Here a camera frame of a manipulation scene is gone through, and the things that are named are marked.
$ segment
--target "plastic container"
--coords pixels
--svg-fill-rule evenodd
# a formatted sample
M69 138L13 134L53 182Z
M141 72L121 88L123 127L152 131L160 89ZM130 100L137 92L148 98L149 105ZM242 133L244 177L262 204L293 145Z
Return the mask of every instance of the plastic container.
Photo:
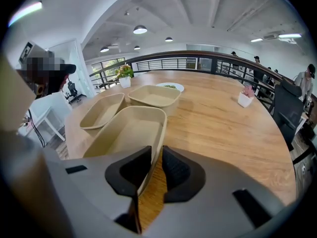
M122 88L128 88L131 86L131 79L129 76L119 78L119 82Z
M166 113L158 108L130 106L117 113L96 135L84 158L152 147L151 168L138 189L140 195L153 173L163 144Z
M88 110L79 126L84 130L101 128L125 107L126 102L123 93L105 96Z
M244 95L243 93L239 94L238 103L246 108L248 105L251 104L254 97L249 98L248 96Z
M132 105L151 106L164 110L167 116L174 113L177 108L181 92L177 89L145 85L130 92L128 97Z

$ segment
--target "railing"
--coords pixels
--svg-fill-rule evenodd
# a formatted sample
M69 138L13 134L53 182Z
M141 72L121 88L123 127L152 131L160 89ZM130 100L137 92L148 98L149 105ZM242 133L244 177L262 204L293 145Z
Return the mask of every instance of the railing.
M99 89L106 90L114 84L116 79L108 80L109 76L102 76L102 72L117 68L127 63L134 69L134 73L151 70L185 70L200 73L208 73L230 77L240 81L244 85L252 85L258 100L271 112L274 107L274 83L279 84L282 76L270 69L232 55L207 51L173 51L155 53L151 55L135 57L90 74L97 81Z

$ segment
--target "fluorescent light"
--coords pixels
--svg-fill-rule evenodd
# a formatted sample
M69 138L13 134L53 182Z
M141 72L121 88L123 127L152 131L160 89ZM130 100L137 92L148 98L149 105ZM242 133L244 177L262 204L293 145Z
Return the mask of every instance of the fluorescent light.
M25 15L42 9L42 2L36 2L35 4L29 5L28 7L25 7L24 9L18 10L13 17L11 18L11 20L9 21L8 27L10 25L12 25L15 21L19 20L20 18L24 17Z
M259 38L259 39L252 40L251 42L260 42L260 41L263 41L263 39Z
M301 38L300 34L280 34L279 38Z
M108 47L102 47L101 49L100 49L100 52L107 52L107 51L109 51L109 48Z
M134 28L133 33L135 34L144 34L146 33L148 30L144 25L138 25Z

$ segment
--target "chair armrest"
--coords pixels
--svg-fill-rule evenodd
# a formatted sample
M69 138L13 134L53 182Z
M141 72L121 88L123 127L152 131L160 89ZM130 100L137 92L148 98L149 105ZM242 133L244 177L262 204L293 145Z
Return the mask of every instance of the chair armrest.
M291 129L296 129L296 126L281 112L278 113L283 121L287 126L289 126Z

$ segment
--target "round table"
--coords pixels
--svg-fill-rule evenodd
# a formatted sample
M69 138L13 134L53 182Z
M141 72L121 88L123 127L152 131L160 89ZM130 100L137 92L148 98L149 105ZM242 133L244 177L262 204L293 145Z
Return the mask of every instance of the round table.
M87 110L103 96L128 93L146 84L175 82L185 90L178 108L168 117L164 145L192 151L234 164L267 186L287 205L295 200L295 174L283 136L265 107L256 99L243 108L237 102L243 85L234 79L186 71L151 71L131 79L131 87L114 86L75 108L65 120L70 159L82 158L93 141L79 127ZM150 184L139 198L142 228L163 207L166 192L161 156Z

